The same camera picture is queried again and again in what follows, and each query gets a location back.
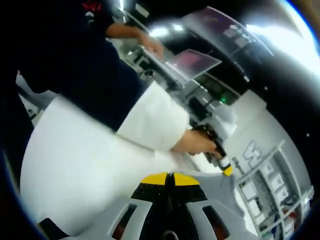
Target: logo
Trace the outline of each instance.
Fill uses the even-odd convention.
[[[243,152],[242,156],[245,160],[248,161],[251,168],[257,166],[262,160],[262,151],[257,146],[255,141],[251,141],[249,145],[246,147],[245,151]]]
[[[98,14],[102,10],[102,5],[94,0],[88,0],[82,3],[82,6],[86,11],[85,16],[88,18],[88,23],[90,25],[95,20],[95,14]]]

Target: desk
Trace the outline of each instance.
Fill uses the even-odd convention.
[[[142,56],[137,60],[136,65],[139,65],[143,60],[150,59],[167,77],[174,81],[178,88],[182,88],[190,79],[187,79],[182,74],[172,69],[167,63],[160,61],[152,53],[148,52],[144,47],[141,47],[139,53]]]
[[[190,159],[205,173],[221,173],[203,154]],[[184,155],[129,142],[58,96],[26,148],[21,198],[35,223],[50,218],[75,235],[117,197],[130,197],[145,176],[181,169],[194,169]],[[243,208],[242,198],[237,201]]]

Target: shelf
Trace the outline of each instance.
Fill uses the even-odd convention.
[[[271,192],[273,203],[275,204],[275,207],[276,207],[277,211],[279,212],[280,218],[283,219],[284,213],[282,212],[282,208],[281,208],[279,202],[275,198],[276,193],[273,190],[272,186],[270,185],[268,177],[265,176],[261,171],[259,171],[259,173],[260,173],[260,176],[262,177],[262,179],[264,180],[264,183],[267,185],[269,191]]]
[[[240,196],[241,196],[242,199],[243,199],[244,205],[245,205],[246,209],[247,209],[248,212],[249,212],[249,215],[250,215],[250,217],[251,217],[251,219],[252,219],[252,222],[253,222],[253,225],[254,225],[254,227],[255,227],[255,230],[256,230],[256,232],[257,232],[257,234],[258,234],[258,237],[261,239],[261,238],[262,238],[262,235],[260,234],[260,228],[259,228],[259,226],[256,224],[256,218],[255,218],[255,216],[254,216],[254,215],[252,214],[252,212],[251,212],[251,209],[250,209],[250,207],[249,207],[249,205],[248,205],[247,198],[246,198],[245,194],[243,193],[243,191],[242,191],[242,189],[241,189],[240,186],[236,185],[235,187],[237,188]]]
[[[260,228],[260,231],[262,231],[261,230],[261,226],[268,227],[270,225],[271,221],[275,222],[275,219],[277,219],[277,220],[279,219],[278,213],[277,212],[275,212],[275,213],[271,212],[271,214],[269,214],[269,216],[258,225],[259,228]]]
[[[281,228],[282,228],[282,240],[286,240],[285,222],[284,222],[284,220],[282,220],[282,222],[281,222]]]
[[[283,219],[286,219],[287,217],[289,217],[289,215],[294,212],[299,205],[301,205],[301,200],[297,201],[284,215],[283,215]]]
[[[297,220],[296,227],[297,228],[303,223],[303,221],[305,220],[305,217],[306,217],[306,215],[303,214],[303,208],[304,208],[305,204],[307,204],[305,202],[306,197],[308,196],[311,199],[313,197],[313,195],[314,195],[314,188],[313,188],[313,186],[311,186],[311,189],[308,190],[308,191],[305,191],[302,194],[302,197],[299,200],[300,204],[296,208],[296,215],[297,215],[297,217],[296,217],[296,220]]]
[[[249,171],[246,175],[241,177],[237,184],[243,184],[245,181],[249,180],[258,170],[261,169],[278,151],[279,149],[285,144],[285,140],[282,140],[277,147],[275,147],[261,162],[258,163],[255,168],[253,168],[251,171]]]
[[[282,218],[279,218],[277,221],[275,221],[272,225],[268,226],[266,229],[262,230],[260,232],[261,235],[266,234],[267,232],[271,231],[273,228],[275,228],[276,226],[278,226],[279,224],[281,224],[283,221]]]
[[[289,182],[287,181],[287,184],[290,184],[289,187],[291,187],[292,190],[294,191],[294,193],[297,194],[299,196],[299,198],[301,198],[302,193],[301,193],[300,185],[298,183],[296,175],[295,175],[286,155],[284,154],[284,152],[282,151],[281,148],[275,154],[275,158],[277,160],[276,163],[280,167],[281,172],[286,175],[286,178],[288,178],[287,176],[290,176],[290,178],[291,178],[291,181],[289,181]]]

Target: gray surface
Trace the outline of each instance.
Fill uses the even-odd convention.
[[[257,236],[247,230],[245,220],[241,216],[216,199],[189,202],[186,206],[192,216],[199,240],[217,240],[213,227],[203,211],[203,208],[208,206],[219,215],[231,239],[258,240]]]
[[[238,205],[235,191],[234,175],[212,174],[211,176],[193,176],[200,184],[207,199],[216,199],[243,218],[244,211]]]
[[[57,94],[52,91],[34,93],[21,75],[17,75],[15,83],[20,88],[20,94],[30,103],[42,110],[45,110],[52,100],[57,96]]]

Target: ceiling light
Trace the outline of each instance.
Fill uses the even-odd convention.
[[[259,27],[247,24],[246,28],[252,33],[265,36],[279,50],[293,57],[310,71],[320,74],[318,53],[295,32],[280,26]]]
[[[158,27],[158,28],[155,28],[153,29],[149,35],[151,37],[163,37],[163,36],[166,36],[168,35],[169,31],[168,29],[164,28],[164,27]]]
[[[120,4],[120,11],[123,11],[125,9],[125,4],[124,4],[124,0],[119,0],[119,4]]]
[[[176,30],[177,32],[181,32],[184,30],[184,28],[178,24],[173,24],[173,29]]]
[[[243,78],[244,78],[244,80],[246,80],[247,83],[250,82],[250,79],[247,76],[244,76]]]

